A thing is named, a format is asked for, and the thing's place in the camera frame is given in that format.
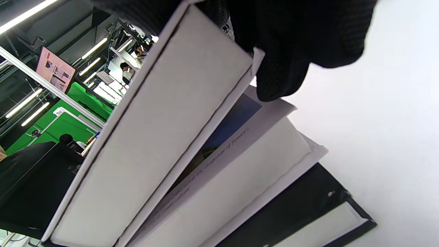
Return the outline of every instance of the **pink poster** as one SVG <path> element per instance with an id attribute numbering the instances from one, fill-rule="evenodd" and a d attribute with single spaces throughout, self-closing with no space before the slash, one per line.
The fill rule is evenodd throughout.
<path id="1" fill-rule="evenodd" d="M 75 68 L 71 67 L 70 64 L 59 58 L 49 49 L 41 48 L 36 72 L 63 93 L 67 91 L 75 71 Z"/>

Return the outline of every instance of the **fluorescent light tube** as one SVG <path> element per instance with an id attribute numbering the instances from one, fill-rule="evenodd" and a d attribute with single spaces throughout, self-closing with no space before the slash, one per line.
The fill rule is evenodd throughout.
<path id="1" fill-rule="evenodd" d="M 90 65 L 85 68 L 85 70 L 81 71 L 81 73 L 79 73 L 79 76 L 83 76 L 89 69 L 91 69 L 91 67 L 93 67 L 97 62 L 99 62 L 101 58 L 97 58 L 96 60 L 94 60 L 92 63 L 90 63 Z"/>
<path id="2" fill-rule="evenodd" d="M 158 37 L 154 36 L 154 35 L 151 35 L 151 39 L 152 39 L 152 41 L 154 41 L 154 43 L 157 43 L 157 41 L 158 41 Z"/>
<path id="3" fill-rule="evenodd" d="M 89 50 L 84 56 L 82 56 L 82 59 L 86 59 L 88 56 L 90 56 L 95 50 L 97 50 L 101 45 L 103 45 L 105 42 L 107 42 L 108 38 L 104 38 L 99 43 L 97 43 L 91 50 Z"/>
<path id="4" fill-rule="evenodd" d="M 32 119 L 34 119 L 40 112 L 42 112 L 47 106 L 49 105 L 49 102 L 46 102 L 43 106 L 41 106 L 36 112 L 32 114 L 26 121 L 22 123 L 22 126 L 27 125 Z"/>
<path id="5" fill-rule="evenodd" d="M 17 113 L 17 111 L 19 111 L 21 108 L 23 108 L 25 105 L 27 105 L 33 98 L 35 98 L 39 93 L 41 93 L 43 91 L 42 88 L 38 89 L 37 91 L 35 91 L 33 94 L 31 94 L 27 99 L 25 99 L 23 102 L 21 102 L 17 107 L 15 107 L 14 109 L 12 109 L 12 111 L 10 113 L 8 113 L 6 115 L 6 118 L 10 118 L 12 117 L 12 115 L 14 115 L 15 113 Z"/>
<path id="6" fill-rule="evenodd" d="M 121 52 L 123 51 L 129 44 L 131 44 L 131 42 L 133 41 L 133 39 L 130 39 L 127 43 L 125 43 L 117 52 Z"/>
<path id="7" fill-rule="evenodd" d="M 84 81 L 84 84 L 86 84 L 89 80 L 91 80 L 96 74 L 97 74 L 96 72 L 94 72 L 93 74 L 91 74 L 91 76 L 88 77 L 88 78 Z"/>
<path id="8" fill-rule="evenodd" d="M 16 25 L 18 25 L 20 22 L 26 20 L 27 18 L 33 16 L 34 14 L 40 12 L 41 10 L 47 8 L 49 5 L 57 2 L 58 0 L 46 0 L 40 4 L 38 4 L 37 6 L 31 8 L 30 10 L 24 12 L 23 14 L 19 15 L 18 17 L 12 19 L 11 21 L 9 21 L 8 23 L 4 24 L 3 26 L 0 27 L 0 34 L 6 32 L 7 30 L 15 27 Z"/>

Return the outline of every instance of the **white backdrop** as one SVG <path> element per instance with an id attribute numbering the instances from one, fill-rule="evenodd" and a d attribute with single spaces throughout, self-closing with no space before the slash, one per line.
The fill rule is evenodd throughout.
<path id="1" fill-rule="evenodd" d="M 350 247 L 439 243 L 439 1 L 381 0 L 364 56 L 310 67 L 286 100 L 322 164 L 379 226 Z"/>

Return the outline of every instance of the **green wall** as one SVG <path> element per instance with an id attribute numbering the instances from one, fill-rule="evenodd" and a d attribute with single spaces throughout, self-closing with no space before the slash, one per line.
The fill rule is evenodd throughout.
<path id="1" fill-rule="evenodd" d="M 85 89 L 82 88 L 77 83 L 74 83 L 72 85 L 72 87 L 68 91 L 67 95 L 69 95 L 73 100 L 75 100 L 77 102 L 81 101 L 83 104 L 88 105 L 90 108 L 92 108 L 95 112 L 97 112 L 99 115 L 101 115 L 105 119 L 107 119 L 112 112 L 111 108 L 109 108 L 108 106 L 103 104 L 101 101 L 99 101 L 93 95 L 86 93 Z M 60 100 L 58 103 L 56 103 L 54 106 L 52 106 L 47 113 L 42 115 L 40 117 L 40 119 L 38 119 L 38 121 L 35 124 L 30 125 L 29 129 L 26 131 L 26 133 L 31 134 L 34 130 L 36 130 L 36 128 L 38 128 L 40 131 L 43 131 L 56 118 L 56 115 L 53 114 L 53 112 L 58 107 L 64 107 L 66 110 L 70 111 L 75 116 L 80 115 L 80 113 L 77 110 L 75 110 L 73 107 L 71 107 L 66 102 Z M 49 141 L 58 142 L 59 137 L 62 134 L 70 134 L 70 135 L 72 135 L 72 137 L 75 141 L 86 142 L 88 140 L 88 138 L 90 138 L 94 133 L 93 130 L 91 130 L 93 132 L 93 133 L 91 133 L 87 129 L 91 130 L 89 127 L 87 127 L 83 123 L 79 122 L 78 120 L 73 118 L 71 115 L 69 115 L 67 113 L 63 113 L 32 144 L 41 143 L 41 142 L 49 142 Z M 33 139 L 34 138 L 29 137 L 25 134 L 22 135 L 16 142 L 14 142 L 6 150 L 6 153 L 11 154 L 17 150 L 20 150 L 22 148 L 27 147 L 27 145 Z"/>

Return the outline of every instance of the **black book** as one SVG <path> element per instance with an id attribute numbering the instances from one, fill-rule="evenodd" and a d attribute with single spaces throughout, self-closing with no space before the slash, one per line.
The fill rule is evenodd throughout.
<path id="1" fill-rule="evenodd" d="M 317 163 L 216 247 L 340 247 L 376 225 Z"/>

